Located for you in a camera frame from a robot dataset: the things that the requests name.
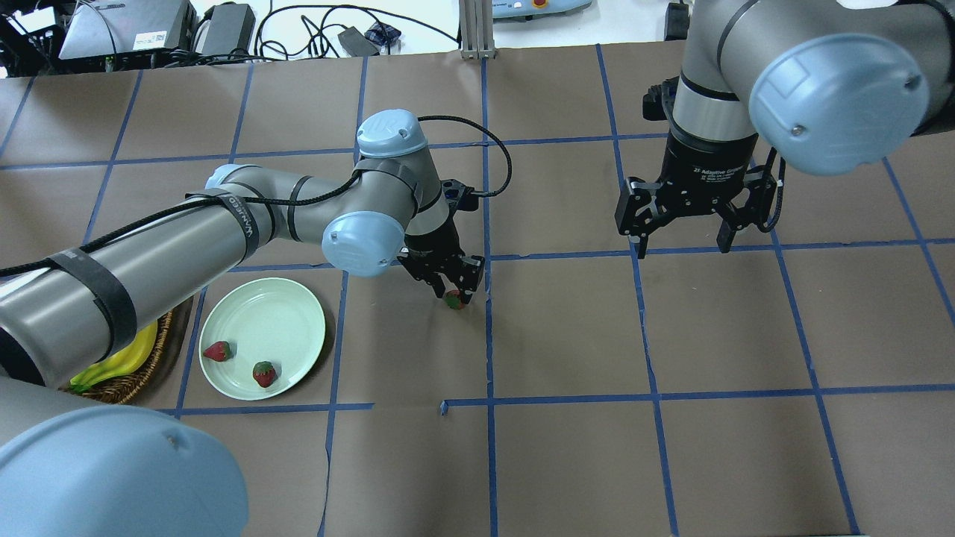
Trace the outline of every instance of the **plate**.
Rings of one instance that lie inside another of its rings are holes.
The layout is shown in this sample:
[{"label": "plate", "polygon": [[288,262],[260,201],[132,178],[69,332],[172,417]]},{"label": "plate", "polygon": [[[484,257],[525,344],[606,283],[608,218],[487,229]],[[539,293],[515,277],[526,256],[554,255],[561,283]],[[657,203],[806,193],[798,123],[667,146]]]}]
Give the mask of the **plate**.
[{"label": "plate", "polygon": [[[232,349],[225,362],[202,355],[216,341],[227,341]],[[325,314],[315,295],[286,278],[262,278],[216,304],[202,325],[196,352],[209,384],[225,396],[252,401],[277,396],[302,380],[323,343]],[[279,374],[267,388],[252,378],[252,367],[265,360]]]}]

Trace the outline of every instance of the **metal post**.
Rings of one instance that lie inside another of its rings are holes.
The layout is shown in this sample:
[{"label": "metal post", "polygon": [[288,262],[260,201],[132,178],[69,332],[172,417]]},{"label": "metal post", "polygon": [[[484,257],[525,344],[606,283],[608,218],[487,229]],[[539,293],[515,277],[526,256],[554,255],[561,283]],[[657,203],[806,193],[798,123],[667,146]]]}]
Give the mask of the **metal post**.
[{"label": "metal post", "polygon": [[461,57],[476,59],[498,55],[494,48],[491,0],[458,0],[460,5]]}]

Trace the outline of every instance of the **fruit basket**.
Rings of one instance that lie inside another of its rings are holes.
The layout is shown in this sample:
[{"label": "fruit basket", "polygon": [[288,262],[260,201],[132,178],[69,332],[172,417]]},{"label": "fruit basket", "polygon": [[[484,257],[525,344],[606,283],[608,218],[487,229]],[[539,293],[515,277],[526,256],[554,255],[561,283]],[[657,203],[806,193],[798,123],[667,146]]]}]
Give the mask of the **fruit basket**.
[{"label": "fruit basket", "polygon": [[[156,343],[146,360],[129,375],[117,376],[97,383],[80,397],[94,399],[111,404],[126,404],[151,386],[162,382],[169,375],[182,347],[182,341],[189,324],[192,298],[176,306],[159,318]],[[62,386],[60,391],[72,393],[70,387]]]}]

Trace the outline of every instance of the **light blue device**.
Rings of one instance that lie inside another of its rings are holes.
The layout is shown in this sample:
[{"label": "light blue device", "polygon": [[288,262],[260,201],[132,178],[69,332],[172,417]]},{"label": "light blue device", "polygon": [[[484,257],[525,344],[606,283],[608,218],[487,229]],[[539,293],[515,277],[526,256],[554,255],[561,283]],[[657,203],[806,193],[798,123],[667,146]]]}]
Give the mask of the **light blue device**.
[{"label": "light blue device", "polygon": [[491,7],[496,19],[537,17],[582,10],[593,0],[495,0]]}]

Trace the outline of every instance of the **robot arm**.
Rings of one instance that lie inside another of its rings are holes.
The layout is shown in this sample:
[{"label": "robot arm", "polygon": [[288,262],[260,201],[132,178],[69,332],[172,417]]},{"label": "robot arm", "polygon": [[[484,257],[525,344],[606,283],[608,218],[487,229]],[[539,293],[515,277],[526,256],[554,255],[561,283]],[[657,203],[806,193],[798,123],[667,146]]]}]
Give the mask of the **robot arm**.
[{"label": "robot arm", "polygon": [[477,207],[465,201],[470,189],[440,180],[407,111],[367,119],[358,143],[362,160],[344,186],[228,164],[184,204],[216,202],[95,251],[55,254],[49,259],[57,269],[9,282],[0,288],[0,375],[61,385],[276,237],[321,245],[333,265],[356,276],[382,273],[402,250],[399,260],[415,279],[440,296],[444,274],[468,302],[484,259],[464,255],[453,217],[459,206],[469,208],[463,204]]},{"label": "robot arm", "polygon": [[[836,175],[913,134],[955,127],[953,13],[950,0],[872,10],[836,0],[699,2],[680,76],[644,97],[645,118],[670,125],[660,178],[627,180],[618,231],[643,257],[654,230],[718,213],[726,252],[736,231],[775,225],[767,219],[781,181],[770,166],[747,171],[758,136],[797,169]],[[749,200],[736,207],[743,188]]]}]

